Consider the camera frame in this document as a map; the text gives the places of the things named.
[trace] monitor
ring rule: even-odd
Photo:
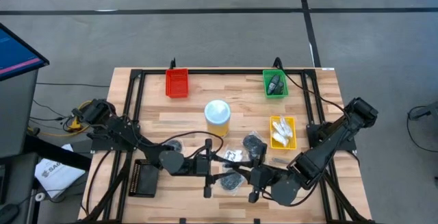
[[[0,23],[0,81],[48,64],[44,56]]]

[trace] wooden table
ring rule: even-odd
[[[109,88],[107,100],[116,106],[118,115],[121,115],[125,104],[130,71],[130,68],[115,69]],[[330,101],[343,105],[335,71],[333,69],[315,71],[320,94]],[[291,77],[297,83],[301,83],[299,76],[291,75]],[[295,117],[298,148],[294,151],[268,149],[266,162],[273,166],[284,166],[271,162],[271,159],[282,158],[290,161],[301,151],[309,148],[305,132],[308,119],[304,96],[302,90],[291,82],[287,83],[289,96],[284,99],[265,98],[261,75],[190,75],[190,92],[186,99],[168,98],[165,95],[165,84],[165,75],[146,76],[139,120],[141,133],[153,142],[161,142],[172,135],[187,131],[206,130],[203,114],[205,105],[213,99],[223,99],[230,104],[232,110],[230,132],[225,138],[224,148],[241,147],[243,137],[251,131],[257,131],[264,142],[269,144],[269,117],[280,114]],[[136,91],[132,98],[131,115],[135,99]],[[311,102],[313,110],[316,110],[315,99],[312,96]],[[327,121],[334,121],[342,115],[336,107],[324,102],[322,104]],[[183,137],[184,154],[189,155],[204,145],[205,138],[203,134]],[[214,147],[218,145],[219,140],[214,140]],[[93,156],[90,175],[94,173],[104,153],[101,151]],[[113,158],[114,152],[111,152],[97,173],[90,198],[90,208],[99,202],[107,190]],[[144,158],[144,154],[136,151],[133,161],[139,158]],[[221,172],[222,167],[218,163],[212,166],[213,173]],[[335,166],[339,185],[344,194],[360,214],[365,218],[371,218],[357,161],[347,153],[337,152]],[[211,199],[203,198],[203,186],[203,177],[171,177],[166,171],[161,171],[155,198],[126,198],[123,223],[177,223],[179,218],[186,218],[188,223],[252,223],[253,219],[261,219],[262,223],[323,223],[325,221],[320,187],[317,187],[310,198],[300,206],[287,208],[262,198],[257,203],[249,203],[248,194],[252,187],[246,182],[234,196],[223,191],[217,183],[213,186]],[[333,217],[337,218],[333,193],[328,186],[327,188]],[[307,191],[300,190],[295,201],[299,201],[306,194]],[[113,199],[111,219],[116,216],[118,195],[119,191]],[[85,213],[81,210],[79,218],[84,216]]]

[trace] clear plastic cup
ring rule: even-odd
[[[226,136],[229,130],[231,108],[222,100],[210,101],[204,109],[207,130],[218,136]]]

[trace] gray carpet floor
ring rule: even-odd
[[[310,8],[427,8],[438,0],[308,0]],[[301,0],[0,0],[0,11],[289,7]],[[117,66],[313,66],[301,13],[5,15],[0,22],[51,61],[39,82],[109,85]],[[363,182],[381,223],[438,223],[437,153],[415,147],[407,111],[438,100],[438,13],[311,14],[320,63],[337,71],[345,102],[363,97],[380,113],[357,135]],[[35,100],[68,114],[106,88],[37,86]],[[52,117],[35,105],[32,116]],[[438,150],[438,121],[411,123],[416,141]],[[44,138],[87,151],[83,135]],[[74,221],[81,195],[45,201],[39,223]]]

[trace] white object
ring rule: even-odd
[[[281,144],[282,144],[284,147],[286,147],[287,142],[288,142],[287,139],[284,138],[282,135],[280,135],[278,132],[273,132],[273,133],[272,133],[272,137],[273,137],[273,139],[275,139],[275,140],[281,142]]]
[[[35,201],[42,201],[45,198],[46,198],[46,195],[43,192],[40,192],[35,196]]]
[[[287,136],[286,131],[277,122],[273,121],[272,126],[275,128],[276,132],[278,132],[280,135],[282,135],[283,137]]]
[[[240,162],[243,159],[242,150],[236,149],[235,151],[227,150],[225,151],[224,158],[232,162]]]
[[[71,145],[64,145],[62,148],[73,151]],[[35,168],[36,179],[52,199],[63,193],[66,188],[84,173],[84,170],[75,169],[48,159],[42,159]]]
[[[283,136],[291,138],[294,135],[294,133],[292,132],[292,128],[289,126],[289,124],[287,124],[285,117],[280,116],[280,124],[281,127],[283,128],[283,131],[285,132],[285,135]]]

